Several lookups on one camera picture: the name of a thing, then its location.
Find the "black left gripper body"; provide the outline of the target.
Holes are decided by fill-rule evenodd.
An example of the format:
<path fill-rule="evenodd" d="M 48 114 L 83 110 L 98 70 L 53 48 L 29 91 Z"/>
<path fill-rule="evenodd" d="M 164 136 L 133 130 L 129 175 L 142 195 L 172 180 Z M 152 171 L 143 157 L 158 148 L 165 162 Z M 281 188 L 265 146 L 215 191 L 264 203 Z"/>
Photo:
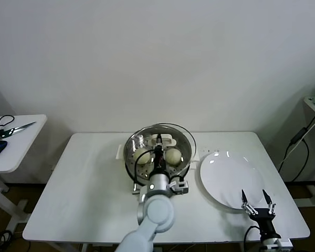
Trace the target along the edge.
<path fill-rule="evenodd" d="M 166 172 L 166 161 L 164 159 L 164 151 L 161 146 L 157 146 L 154 149 L 154 173 Z"/>

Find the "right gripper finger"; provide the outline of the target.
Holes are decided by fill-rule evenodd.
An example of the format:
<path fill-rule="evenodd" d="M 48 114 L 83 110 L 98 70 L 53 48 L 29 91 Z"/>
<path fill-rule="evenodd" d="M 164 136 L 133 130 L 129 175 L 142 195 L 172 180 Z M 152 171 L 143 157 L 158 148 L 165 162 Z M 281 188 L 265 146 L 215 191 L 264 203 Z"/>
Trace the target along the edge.
<path fill-rule="evenodd" d="M 276 206 L 276 204 L 273 203 L 271 197 L 269 196 L 269 194 L 267 194 L 267 192 L 265 190 L 262 190 L 262 192 L 263 192 L 265 201 L 266 201 L 266 203 L 268 205 L 268 207 L 267 207 L 267 214 L 268 215 L 275 215 L 275 206 Z"/>
<path fill-rule="evenodd" d="M 248 203 L 246 194 L 244 192 L 244 190 L 241 191 L 241 197 L 242 197 L 242 209 L 245 210 L 245 212 L 248 215 L 256 215 L 256 210 Z"/>

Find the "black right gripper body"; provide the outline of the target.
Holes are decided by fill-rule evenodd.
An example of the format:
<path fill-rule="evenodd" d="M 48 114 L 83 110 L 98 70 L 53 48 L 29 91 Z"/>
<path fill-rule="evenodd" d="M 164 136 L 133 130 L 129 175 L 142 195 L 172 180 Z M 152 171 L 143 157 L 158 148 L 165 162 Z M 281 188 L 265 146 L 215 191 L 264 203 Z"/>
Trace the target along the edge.
<path fill-rule="evenodd" d="M 267 240 L 272 238 L 280 238 L 280 235 L 276 233 L 274 225 L 272 223 L 275 218 L 275 214 L 270 214 L 267 208 L 256 208 L 256 214 L 249 214 L 251 220 L 258 224 L 260 231 L 260 239 Z"/>

